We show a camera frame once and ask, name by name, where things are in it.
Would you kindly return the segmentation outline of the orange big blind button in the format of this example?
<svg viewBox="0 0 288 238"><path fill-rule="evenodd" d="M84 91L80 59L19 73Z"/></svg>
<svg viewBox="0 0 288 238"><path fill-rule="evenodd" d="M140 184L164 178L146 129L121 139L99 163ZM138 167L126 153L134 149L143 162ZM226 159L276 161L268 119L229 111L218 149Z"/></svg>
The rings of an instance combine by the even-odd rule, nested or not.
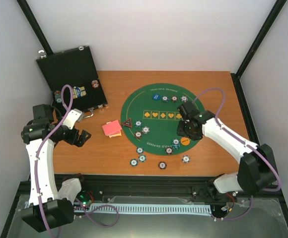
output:
<svg viewBox="0 0 288 238"><path fill-rule="evenodd" d="M188 145L190 144L190 138L188 138L188 137L182 137L182 138L180 139L180 142L181 142L181 144L182 144L183 146L188 146Z"/></svg>

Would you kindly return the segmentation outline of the pink-backed card deck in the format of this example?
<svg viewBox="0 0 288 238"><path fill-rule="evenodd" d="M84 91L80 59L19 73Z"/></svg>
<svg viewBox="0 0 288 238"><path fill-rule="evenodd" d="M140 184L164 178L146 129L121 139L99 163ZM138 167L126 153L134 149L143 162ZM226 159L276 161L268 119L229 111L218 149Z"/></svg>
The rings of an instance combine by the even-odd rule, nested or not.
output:
<svg viewBox="0 0 288 238"><path fill-rule="evenodd" d="M106 136L119 133L122 129L118 120L111 121L102 126L103 132Z"/></svg>

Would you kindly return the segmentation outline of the blue white chip stack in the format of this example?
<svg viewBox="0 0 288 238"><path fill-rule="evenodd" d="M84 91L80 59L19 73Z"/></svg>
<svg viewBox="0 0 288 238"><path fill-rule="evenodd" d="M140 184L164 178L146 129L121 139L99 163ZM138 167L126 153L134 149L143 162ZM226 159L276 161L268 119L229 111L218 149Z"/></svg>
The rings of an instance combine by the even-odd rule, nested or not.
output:
<svg viewBox="0 0 288 238"><path fill-rule="evenodd" d="M188 155L182 156L182 162L187 164L191 161L190 157Z"/></svg>

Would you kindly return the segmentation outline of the blue white chip mat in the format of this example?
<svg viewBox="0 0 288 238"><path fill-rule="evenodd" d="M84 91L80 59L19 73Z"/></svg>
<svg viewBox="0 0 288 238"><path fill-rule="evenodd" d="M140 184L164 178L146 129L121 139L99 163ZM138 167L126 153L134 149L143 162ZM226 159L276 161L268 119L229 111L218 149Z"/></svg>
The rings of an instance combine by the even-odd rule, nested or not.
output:
<svg viewBox="0 0 288 238"><path fill-rule="evenodd" d="M143 128L142 128L142 133L143 134L148 134L150 132L150 128L148 127L148 126L144 126Z"/></svg>

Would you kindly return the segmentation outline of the blue small blind button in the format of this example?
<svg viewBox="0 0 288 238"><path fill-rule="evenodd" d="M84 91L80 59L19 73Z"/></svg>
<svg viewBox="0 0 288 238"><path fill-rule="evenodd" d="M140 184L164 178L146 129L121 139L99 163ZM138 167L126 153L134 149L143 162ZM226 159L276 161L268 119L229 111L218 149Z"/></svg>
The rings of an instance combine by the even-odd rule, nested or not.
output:
<svg viewBox="0 0 288 238"><path fill-rule="evenodd" d="M160 94L155 93L155 94L152 95L152 99L153 99L154 101L159 101L160 98L161 98L161 95L160 95Z"/></svg>

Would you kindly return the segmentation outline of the green blue chip stack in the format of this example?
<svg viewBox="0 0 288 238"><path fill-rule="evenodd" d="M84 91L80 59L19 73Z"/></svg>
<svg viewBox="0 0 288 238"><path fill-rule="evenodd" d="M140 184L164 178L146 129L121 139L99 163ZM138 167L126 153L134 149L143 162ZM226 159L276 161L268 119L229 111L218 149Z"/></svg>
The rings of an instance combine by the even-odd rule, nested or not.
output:
<svg viewBox="0 0 288 238"><path fill-rule="evenodd" d="M138 164L139 164L139 162L138 162L137 159L131 159L131 160L130 160L130 165L131 165L132 167L136 167Z"/></svg>

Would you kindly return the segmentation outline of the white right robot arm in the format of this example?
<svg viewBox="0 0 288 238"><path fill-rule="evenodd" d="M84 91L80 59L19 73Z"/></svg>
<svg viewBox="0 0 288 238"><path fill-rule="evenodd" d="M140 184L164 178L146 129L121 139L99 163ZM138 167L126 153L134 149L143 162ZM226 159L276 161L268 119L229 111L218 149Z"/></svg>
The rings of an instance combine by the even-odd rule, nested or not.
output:
<svg viewBox="0 0 288 238"><path fill-rule="evenodd" d="M223 174L213 180L216 192L238 191L254 195L262 190L281 190L281 178L271 164L274 153L269 145L258 145L243 138L209 111L180 112L180 115L178 135L191 140L207 137L227 151L239 165L236 173Z"/></svg>

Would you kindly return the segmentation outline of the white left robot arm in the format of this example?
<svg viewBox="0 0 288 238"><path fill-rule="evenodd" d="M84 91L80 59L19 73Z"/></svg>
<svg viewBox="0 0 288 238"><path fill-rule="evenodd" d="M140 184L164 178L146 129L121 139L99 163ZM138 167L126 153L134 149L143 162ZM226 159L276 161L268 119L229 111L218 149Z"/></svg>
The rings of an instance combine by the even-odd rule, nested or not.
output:
<svg viewBox="0 0 288 238"><path fill-rule="evenodd" d="M75 128L83 116L82 111L71 109L55 123L52 106L37 105L33 107L33 120L21 132L30 161L31 181L29 206L21 211L21 218L39 233L72 223L75 199L88 195L81 174L69 176L57 189L53 167L53 150L58 142L81 147L91 137L87 131Z"/></svg>

